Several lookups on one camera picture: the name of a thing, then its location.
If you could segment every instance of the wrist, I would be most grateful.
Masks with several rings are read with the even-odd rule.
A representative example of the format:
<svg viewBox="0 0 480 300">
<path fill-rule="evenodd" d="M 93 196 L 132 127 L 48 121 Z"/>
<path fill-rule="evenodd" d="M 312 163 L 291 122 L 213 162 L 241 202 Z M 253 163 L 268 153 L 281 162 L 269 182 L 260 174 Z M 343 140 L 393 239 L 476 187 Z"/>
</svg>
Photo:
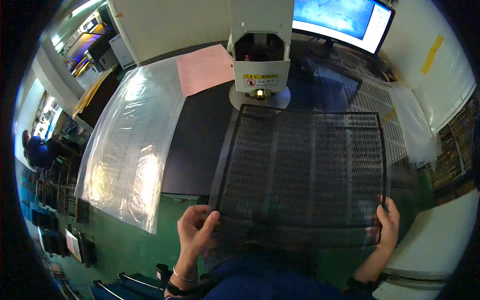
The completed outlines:
<svg viewBox="0 0 480 300">
<path fill-rule="evenodd" d="M 390 256 L 393 253 L 393 250 L 395 249 L 395 246 L 385 246 L 382 244 L 377 245 L 376 251 L 383 253 L 384 255 Z"/>
<path fill-rule="evenodd" d="M 180 250 L 178 263 L 184 264 L 186 266 L 196 266 L 197 265 L 198 255 L 195 255 L 191 251 Z"/>
<path fill-rule="evenodd" d="M 175 264 L 175 272 L 181 279 L 193 280 L 197 276 L 197 258 L 187 253 L 180 252 Z"/>
</svg>

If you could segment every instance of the left hand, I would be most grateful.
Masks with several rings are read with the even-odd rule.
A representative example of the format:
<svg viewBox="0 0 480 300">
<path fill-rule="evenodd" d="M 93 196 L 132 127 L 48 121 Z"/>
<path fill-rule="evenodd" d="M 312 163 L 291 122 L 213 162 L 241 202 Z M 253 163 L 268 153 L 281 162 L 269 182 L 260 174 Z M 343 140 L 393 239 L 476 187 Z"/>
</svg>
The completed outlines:
<svg viewBox="0 0 480 300">
<path fill-rule="evenodd" d="M 388 208 L 388 213 L 385 212 L 382 205 L 377 207 L 377 216 L 382 223 L 381 239 L 380 243 L 377 245 L 377 248 L 383 248 L 392 251 L 395 248 L 396 241 L 398 239 L 400 213 L 398 212 L 395 203 L 391 198 L 385 198 L 385 205 Z"/>
<path fill-rule="evenodd" d="M 208 205 L 194 205 L 187 208 L 177 222 L 180 237 L 180 253 L 197 259 L 212 247 L 212 231 L 220 219 L 218 211 L 211 212 Z"/>
</svg>

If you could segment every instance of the black work table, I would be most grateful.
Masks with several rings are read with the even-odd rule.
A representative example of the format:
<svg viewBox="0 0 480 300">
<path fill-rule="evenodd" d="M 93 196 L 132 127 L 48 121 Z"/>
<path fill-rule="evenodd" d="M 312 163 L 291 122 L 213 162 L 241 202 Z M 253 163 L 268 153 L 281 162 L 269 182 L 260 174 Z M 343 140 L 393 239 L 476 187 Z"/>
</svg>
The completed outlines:
<svg viewBox="0 0 480 300">
<path fill-rule="evenodd" d="M 207 43 L 169 52 L 139 65 L 146 65 L 219 43 L 226 48 L 226 41 Z M 290 52 L 292 63 L 287 83 L 291 100 L 287 108 L 308 110 L 316 108 L 325 111 L 346 110 L 347 107 L 344 104 L 335 101 L 337 92 L 332 82 L 310 78 L 300 71 L 295 58 L 310 56 L 309 46 L 308 42 L 292 40 Z M 345 77 L 352 77 L 348 75 L 346 70 L 330 64 L 327 60 L 322 60 L 313 55 L 311 55 L 311 59 L 317 64 L 326 65 Z M 361 84 L 361 79 L 353 78 L 353 80 Z M 232 112 L 235 110 L 228 97 L 228 91 L 233 83 L 233 81 L 230 81 L 220 84 L 186 98 L 167 156 L 162 180 L 162 193 L 210 194 L 225 133 Z"/>
</svg>

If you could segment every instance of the finger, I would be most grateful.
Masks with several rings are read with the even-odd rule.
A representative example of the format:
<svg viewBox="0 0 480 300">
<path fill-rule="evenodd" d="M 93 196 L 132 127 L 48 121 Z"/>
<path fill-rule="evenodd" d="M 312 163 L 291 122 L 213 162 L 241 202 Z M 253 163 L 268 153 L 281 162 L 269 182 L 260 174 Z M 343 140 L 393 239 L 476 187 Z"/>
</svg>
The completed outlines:
<svg viewBox="0 0 480 300">
<path fill-rule="evenodd" d="M 205 204 L 192 205 L 190 207 L 197 213 L 209 214 L 212 212 L 212 208 Z"/>
<path fill-rule="evenodd" d="M 192 222 L 197 213 L 209 214 L 211 210 L 212 208 L 208 205 L 192 205 L 185 210 L 181 218 Z"/>
<path fill-rule="evenodd" d="M 382 223 L 382 226 L 387 227 L 391 225 L 390 220 L 388 219 L 387 214 L 381 204 L 377 206 L 377 217 L 380 220 L 380 223 Z"/>
<path fill-rule="evenodd" d="M 200 229 L 202 228 L 202 226 L 204 225 L 205 220 L 207 220 L 207 218 L 208 218 L 208 215 L 207 215 L 207 214 L 198 213 L 198 214 L 196 214 L 195 217 L 194 217 L 193 225 L 194 225 L 198 230 L 200 230 Z"/>
<path fill-rule="evenodd" d="M 388 208 L 388 216 L 390 217 L 391 221 L 397 224 L 400 220 L 400 213 L 396 208 L 395 202 L 393 201 L 392 198 L 387 197 L 385 199 L 385 203 L 387 204 L 387 208 Z"/>
<path fill-rule="evenodd" d="M 219 219 L 220 213 L 218 211 L 214 211 L 209 214 L 207 220 L 204 223 L 204 226 L 200 230 L 200 233 L 205 236 L 210 235 L 210 233 L 212 233 L 213 231 L 213 228 L 218 223 Z"/>
</svg>

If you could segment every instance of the silver bracelet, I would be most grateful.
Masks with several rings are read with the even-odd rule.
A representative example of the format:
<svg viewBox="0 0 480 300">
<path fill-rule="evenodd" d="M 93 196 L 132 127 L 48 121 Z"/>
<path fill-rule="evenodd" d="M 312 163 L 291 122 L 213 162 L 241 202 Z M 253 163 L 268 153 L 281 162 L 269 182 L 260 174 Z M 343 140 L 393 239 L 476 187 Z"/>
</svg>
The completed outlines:
<svg viewBox="0 0 480 300">
<path fill-rule="evenodd" d="M 175 267 L 173 267 L 173 274 L 175 274 L 176 277 L 180 278 L 181 280 L 183 281 L 188 281 L 188 282 L 192 282 L 192 281 L 195 281 L 196 279 L 185 279 L 185 278 L 182 278 L 180 277 L 177 272 L 175 272 Z"/>
</svg>

